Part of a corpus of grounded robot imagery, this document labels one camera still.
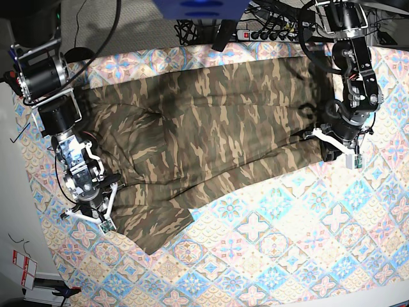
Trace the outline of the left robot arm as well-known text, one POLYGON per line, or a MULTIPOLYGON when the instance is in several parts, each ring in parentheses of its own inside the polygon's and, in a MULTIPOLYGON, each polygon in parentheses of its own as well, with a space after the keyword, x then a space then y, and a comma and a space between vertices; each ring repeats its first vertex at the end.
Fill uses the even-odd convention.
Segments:
POLYGON ((347 1, 309 1, 301 7, 297 20, 298 41, 304 54, 324 72, 339 75, 343 84, 342 100, 332 98, 326 102, 323 123, 305 133, 305 137, 320 140, 325 162, 334 161, 344 154, 349 169, 363 167, 359 138, 373 133, 373 128, 365 128, 364 124, 369 117, 376 116, 383 103, 371 63, 371 52, 362 33, 367 27, 361 5, 347 1), (312 7, 316 13, 325 12, 328 22, 325 31, 335 36, 332 48, 335 67, 322 63, 305 44, 304 22, 312 7))

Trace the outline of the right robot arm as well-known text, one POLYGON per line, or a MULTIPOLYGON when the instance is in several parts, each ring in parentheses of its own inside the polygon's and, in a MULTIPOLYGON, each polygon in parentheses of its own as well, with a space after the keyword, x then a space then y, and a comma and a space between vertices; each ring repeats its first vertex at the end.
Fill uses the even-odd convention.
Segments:
POLYGON ((76 129, 82 113, 61 46, 60 1, 4 1, 1 18, 8 21, 10 54, 17 69, 10 85, 25 106, 41 118, 42 136, 51 138, 55 160, 63 165, 63 183, 75 216, 95 224, 110 218, 118 190, 118 175, 107 175, 93 153, 92 141, 76 129))

